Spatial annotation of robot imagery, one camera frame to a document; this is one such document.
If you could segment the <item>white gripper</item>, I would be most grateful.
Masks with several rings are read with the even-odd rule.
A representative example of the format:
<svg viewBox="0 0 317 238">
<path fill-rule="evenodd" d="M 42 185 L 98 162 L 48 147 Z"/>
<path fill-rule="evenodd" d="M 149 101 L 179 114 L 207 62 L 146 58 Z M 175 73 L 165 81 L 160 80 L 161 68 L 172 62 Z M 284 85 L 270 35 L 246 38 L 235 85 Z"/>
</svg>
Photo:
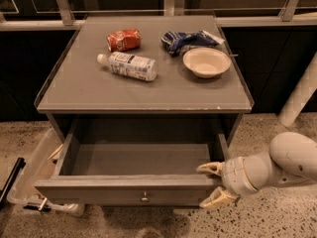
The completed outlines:
<svg viewBox="0 0 317 238">
<path fill-rule="evenodd" d="M 203 199 L 199 206 L 203 209 L 216 209 L 234 202 L 238 196 L 247 196 L 258 190 L 248 179 L 244 158 L 238 157 L 227 162 L 211 162 L 200 165 L 196 171 L 200 174 L 221 176 L 222 186 L 218 186 L 212 193 Z"/>
</svg>

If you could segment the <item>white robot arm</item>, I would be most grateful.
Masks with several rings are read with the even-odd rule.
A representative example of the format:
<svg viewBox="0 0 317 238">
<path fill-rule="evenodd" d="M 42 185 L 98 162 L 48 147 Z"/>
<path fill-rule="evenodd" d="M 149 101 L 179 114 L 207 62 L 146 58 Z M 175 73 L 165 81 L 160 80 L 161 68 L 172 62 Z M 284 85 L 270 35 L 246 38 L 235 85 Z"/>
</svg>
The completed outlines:
<svg viewBox="0 0 317 238">
<path fill-rule="evenodd" d="M 317 89 L 317 54 L 305 69 L 295 89 L 278 115 L 278 121 L 290 126 Z M 247 157 L 199 166 L 199 173 L 216 175 L 222 184 L 200 202 L 214 209 L 241 196 L 268 186 L 303 186 L 317 181 L 317 142 L 295 132 L 275 136 L 269 149 Z"/>
</svg>

